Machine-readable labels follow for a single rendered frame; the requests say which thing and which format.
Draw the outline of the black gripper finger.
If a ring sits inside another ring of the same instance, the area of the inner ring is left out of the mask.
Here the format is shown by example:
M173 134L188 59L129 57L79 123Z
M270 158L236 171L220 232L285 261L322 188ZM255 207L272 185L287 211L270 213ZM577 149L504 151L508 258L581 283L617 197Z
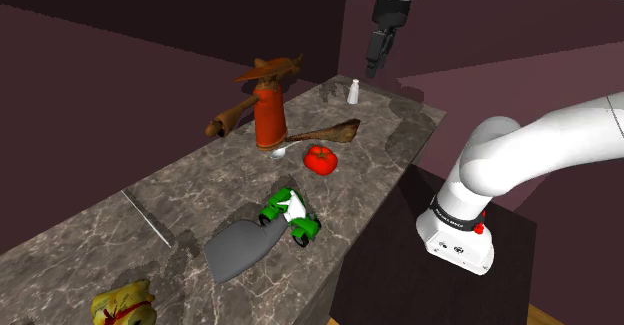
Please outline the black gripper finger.
M384 50L383 50L383 60L386 60L388 54L392 50L394 39L397 33L397 28L389 27L384 30L384 33L385 33L385 44L384 44Z
M365 74L368 78L374 78L378 69L382 69L386 59L387 35L383 30L374 31L371 35L366 52L367 66Z

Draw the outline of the red tomato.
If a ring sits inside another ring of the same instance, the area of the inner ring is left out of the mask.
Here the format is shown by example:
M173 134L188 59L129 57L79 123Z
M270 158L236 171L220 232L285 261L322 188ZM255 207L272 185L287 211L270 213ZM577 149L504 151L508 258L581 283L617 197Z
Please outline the red tomato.
M305 154L303 163L317 175L326 176L337 168L338 158L329 148L314 145Z

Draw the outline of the yellow bundle with red ribbon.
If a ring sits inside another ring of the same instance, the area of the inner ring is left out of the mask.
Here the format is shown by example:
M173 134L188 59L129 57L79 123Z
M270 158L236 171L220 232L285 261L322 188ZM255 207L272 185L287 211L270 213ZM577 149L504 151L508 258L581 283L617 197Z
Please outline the yellow bundle with red ribbon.
M156 325L150 281L140 279L96 295L90 307L94 325Z

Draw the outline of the dark robot stand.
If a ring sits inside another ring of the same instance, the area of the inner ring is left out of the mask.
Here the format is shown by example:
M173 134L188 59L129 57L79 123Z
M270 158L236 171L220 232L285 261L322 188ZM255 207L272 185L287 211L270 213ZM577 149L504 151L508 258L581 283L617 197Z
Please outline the dark robot stand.
M429 254L415 220L442 178L408 167L345 255L330 314L339 325L526 325L537 226L494 203L483 276Z

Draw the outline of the brown wooden broom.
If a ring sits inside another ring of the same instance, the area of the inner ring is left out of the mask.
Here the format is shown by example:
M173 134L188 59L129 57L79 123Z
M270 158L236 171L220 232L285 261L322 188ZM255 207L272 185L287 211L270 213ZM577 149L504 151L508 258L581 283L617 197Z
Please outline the brown wooden broom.
M351 142L357 135L357 130L360 124L361 121L359 119L349 119L332 127L285 137L284 141L294 142L304 140L325 140L338 143L348 143Z

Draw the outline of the orange scarecrow figure with hat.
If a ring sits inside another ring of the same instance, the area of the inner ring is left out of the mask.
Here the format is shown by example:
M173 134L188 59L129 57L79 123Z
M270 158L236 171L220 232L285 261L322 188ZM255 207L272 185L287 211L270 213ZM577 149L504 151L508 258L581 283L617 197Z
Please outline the orange scarecrow figure with hat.
M256 58L250 70L234 79L234 82L256 80L252 95L211 120L205 129L206 136L226 137L239 122L242 113L252 107L257 148L261 151L277 148L288 134L280 81L288 74L298 73L302 59L302 54L297 58L268 61Z

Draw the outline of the green and white toy tractor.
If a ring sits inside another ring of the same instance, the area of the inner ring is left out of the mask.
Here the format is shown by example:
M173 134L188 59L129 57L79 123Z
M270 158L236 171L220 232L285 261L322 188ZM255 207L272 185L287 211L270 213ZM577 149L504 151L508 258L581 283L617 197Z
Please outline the green and white toy tractor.
M283 217L292 228L291 236L296 244L305 248L322 228L317 215L308 212L302 196L293 188L283 187L268 199L258 216L262 226Z

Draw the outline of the silver knife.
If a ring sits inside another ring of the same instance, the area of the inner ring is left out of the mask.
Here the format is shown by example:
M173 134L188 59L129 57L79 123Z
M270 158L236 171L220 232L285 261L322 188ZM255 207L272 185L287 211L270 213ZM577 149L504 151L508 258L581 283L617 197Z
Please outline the silver knife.
M160 222L148 209L138 200L138 198L128 189L124 188L121 193L134 206L138 213L148 223L156 235L169 247L175 245L174 235Z

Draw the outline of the silver spoon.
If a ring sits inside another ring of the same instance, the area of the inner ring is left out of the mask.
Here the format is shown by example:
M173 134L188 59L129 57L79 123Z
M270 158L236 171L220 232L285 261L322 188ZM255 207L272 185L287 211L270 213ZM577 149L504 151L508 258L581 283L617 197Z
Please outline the silver spoon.
M298 141L294 141L292 143L289 143L288 145L285 145L281 148L275 149L274 151L271 152L271 154L269 155L269 157L271 159L280 159L282 157L285 156L287 149L295 144L298 144Z

